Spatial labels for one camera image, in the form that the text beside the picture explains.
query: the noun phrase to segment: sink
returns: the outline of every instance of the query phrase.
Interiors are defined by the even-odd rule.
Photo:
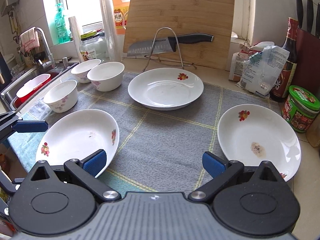
[[[56,64],[57,67],[54,69],[50,69],[48,71],[44,71],[41,68],[33,67],[26,73],[24,73],[21,77],[19,77],[16,81],[11,83],[6,89],[4,89],[1,92],[0,98],[7,109],[7,111],[19,111],[23,106],[25,106],[32,98],[34,98],[37,94],[39,94],[40,91],[42,91],[44,88],[46,88],[49,84],[51,84],[53,81],[55,81],[58,77],[72,69],[74,66],[78,65],[78,63],[68,63],[68,68],[63,69],[63,64],[58,63]],[[19,100],[17,100],[17,92],[20,88],[23,87],[23,85],[28,82],[29,80],[35,78],[36,76],[47,73],[51,74],[51,80],[41,87],[36,93],[34,93],[30,98],[28,98],[25,102],[21,103]]]

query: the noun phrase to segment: knife stand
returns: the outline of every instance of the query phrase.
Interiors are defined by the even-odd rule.
[[[153,49],[154,49],[154,46],[155,46],[155,40],[156,40],[156,38],[157,38],[158,32],[159,32],[160,30],[163,30],[163,29],[168,29],[168,30],[172,31],[172,33],[174,34],[174,36],[175,36],[175,38],[176,38],[176,42],[177,42],[177,47],[178,47],[178,52],[179,52],[179,57],[180,57],[181,65],[169,65],[169,64],[163,63],[163,62],[161,62],[160,57],[158,57],[158,60],[151,58],[151,55],[152,55],[152,52],[153,52]],[[176,33],[174,32],[174,30],[171,29],[171,28],[169,28],[169,27],[162,27],[162,28],[160,28],[160,29],[157,30],[156,35],[155,35],[155,37],[154,37],[154,39],[153,39],[153,43],[152,43],[152,47],[151,47],[150,54],[149,54],[149,56],[145,56],[145,57],[148,59],[148,61],[147,61],[147,64],[146,64],[146,66],[144,67],[144,69],[143,69],[142,72],[145,72],[146,68],[147,68],[148,65],[149,65],[150,60],[153,60],[153,61],[155,61],[155,62],[157,62],[157,63],[159,63],[159,64],[162,64],[162,65],[165,65],[165,66],[170,66],[170,67],[182,67],[182,69],[184,69],[185,66],[193,66],[195,69],[197,69],[197,67],[196,67],[196,65],[195,65],[194,63],[187,64],[187,65],[183,63],[177,35],[176,35]]]
[[[297,54],[297,68],[291,84],[316,95],[320,89],[320,39],[298,28]]]

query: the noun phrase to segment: floral pattern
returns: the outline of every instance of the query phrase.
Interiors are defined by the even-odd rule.
[[[99,85],[101,84],[99,81],[92,81],[92,84],[96,89],[99,89]]]
[[[250,112],[249,111],[247,111],[247,110],[242,110],[241,112],[239,112],[239,120],[240,120],[240,122],[241,121],[244,121],[244,119],[246,119],[247,117],[248,117],[248,115],[250,114]]]
[[[49,147],[47,143],[44,143],[41,147],[41,153],[43,153],[44,155],[49,156]]]
[[[84,72],[84,73],[79,73],[79,74],[76,74],[76,76],[79,78],[79,79],[81,79],[81,80],[83,80],[83,81],[87,81],[88,80],[88,78],[87,78],[87,73],[88,73],[89,71],[86,71],[86,72]]]
[[[63,99],[50,104],[50,106],[52,106],[54,109],[62,110],[62,108],[66,104],[67,99],[68,99],[68,96],[65,96]]]
[[[280,175],[282,176],[283,179],[287,176],[287,174],[284,174],[284,173],[280,173]]]
[[[179,80],[185,80],[187,78],[188,78],[188,76],[185,73],[180,73],[179,76],[178,76]]]
[[[116,140],[116,129],[114,129],[111,132],[111,140],[112,140],[112,145],[114,145],[115,144],[115,140]]]

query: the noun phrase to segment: cutting board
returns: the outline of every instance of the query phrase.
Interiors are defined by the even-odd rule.
[[[125,31],[124,49],[137,41],[153,40],[161,27],[172,28],[177,35],[207,33],[213,42],[181,44],[184,62],[225,69],[230,46],[235,0],[131,0]],[[161,30],[158,37],[172,36]],[[159,54],[179,60],[178,50]]]

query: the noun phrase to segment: soy sauce bottle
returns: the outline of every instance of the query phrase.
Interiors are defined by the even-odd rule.
[[[285,42],[282,48],[289,51],[290,54],[287,59],[287,62],[284,64],[284,67],[280,73],[280,76],[276,81],[276,84],[273,86],[272,90],[270,91],[271,98],[277,102],[283,102],[287,97],[294,72],[296,71],[297,28],[298,28],[298,21],[293,18],[289,18],[287,37],[285,39]]]

